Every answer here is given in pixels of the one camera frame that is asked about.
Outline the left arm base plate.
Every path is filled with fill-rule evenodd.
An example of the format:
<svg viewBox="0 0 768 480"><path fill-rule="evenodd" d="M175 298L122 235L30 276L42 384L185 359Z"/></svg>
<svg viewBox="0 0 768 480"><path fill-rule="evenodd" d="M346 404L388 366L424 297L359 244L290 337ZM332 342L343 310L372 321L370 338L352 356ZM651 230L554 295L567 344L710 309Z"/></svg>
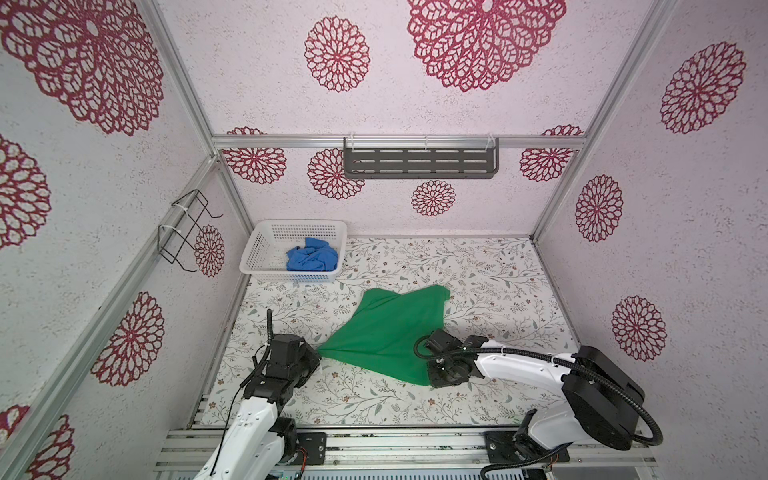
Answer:
<svg viewBox="0 0 768 480"><path fill-rule="evenodd" d="M325 432L298 432L283 438L284 452L278 466L319 466L325 463Z"/></svg>

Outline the green tank top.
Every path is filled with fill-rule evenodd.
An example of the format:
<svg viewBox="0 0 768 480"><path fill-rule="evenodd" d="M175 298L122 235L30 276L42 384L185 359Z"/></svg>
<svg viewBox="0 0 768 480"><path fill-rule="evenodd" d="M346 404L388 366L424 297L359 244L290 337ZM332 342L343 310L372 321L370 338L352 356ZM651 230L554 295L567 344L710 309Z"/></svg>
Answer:
<svg viewBox="0 0 768 480"><path fill-rule="evenodd" d="M444 327L450 291L432 285L405 294L374 288L363 294L352 317L318 352L417 386L430 384L426 362L413 351L417 340Z"/></svg>

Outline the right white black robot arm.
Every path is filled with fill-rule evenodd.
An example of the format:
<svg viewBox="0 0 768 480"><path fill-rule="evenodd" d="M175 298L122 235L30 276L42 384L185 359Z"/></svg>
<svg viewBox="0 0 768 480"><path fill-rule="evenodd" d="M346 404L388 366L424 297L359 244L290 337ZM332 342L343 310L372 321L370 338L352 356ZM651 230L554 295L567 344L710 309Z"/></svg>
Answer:
<svg viewBox="0 0 768 480"><path fill-rule="evenodd" d="M523 454L545 453L586 439L619 451L663 440L658 424L643 407L643 389L597 348L544 354L478 335L462 341L437 329L419 338L413 353L426 362L435 388L482 378L513 381L556 395L552 406L526 413L515 432L513 443Z"/></svg>

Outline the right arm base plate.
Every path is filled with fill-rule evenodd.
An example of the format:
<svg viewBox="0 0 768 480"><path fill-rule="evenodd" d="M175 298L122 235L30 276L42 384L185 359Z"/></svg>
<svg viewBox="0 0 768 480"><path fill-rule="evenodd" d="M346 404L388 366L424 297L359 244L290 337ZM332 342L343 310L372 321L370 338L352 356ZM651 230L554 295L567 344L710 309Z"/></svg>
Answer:
<svg viewBox="0 0 768 480"><path fill-rule="evenodd" d="M491 464L518 466L548 462L561 452L567 452L570 443L556 447L542 447L526 433L516 430L491 430L483 433L485 448Z"/></svg>

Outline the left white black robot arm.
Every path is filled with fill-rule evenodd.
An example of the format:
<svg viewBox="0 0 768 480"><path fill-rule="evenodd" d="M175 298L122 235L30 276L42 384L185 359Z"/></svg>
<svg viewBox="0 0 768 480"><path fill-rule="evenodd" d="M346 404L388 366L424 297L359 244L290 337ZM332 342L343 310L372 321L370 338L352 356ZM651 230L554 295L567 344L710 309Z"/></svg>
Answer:
<svg viewBox="0 0 768 480"><path fill-rule="evenodd" d="M241 382L240 406L198 479L265 479L296 454L295 421L282 415L295 390L320 364L303 338L272 335L254 370Z"/></svg>

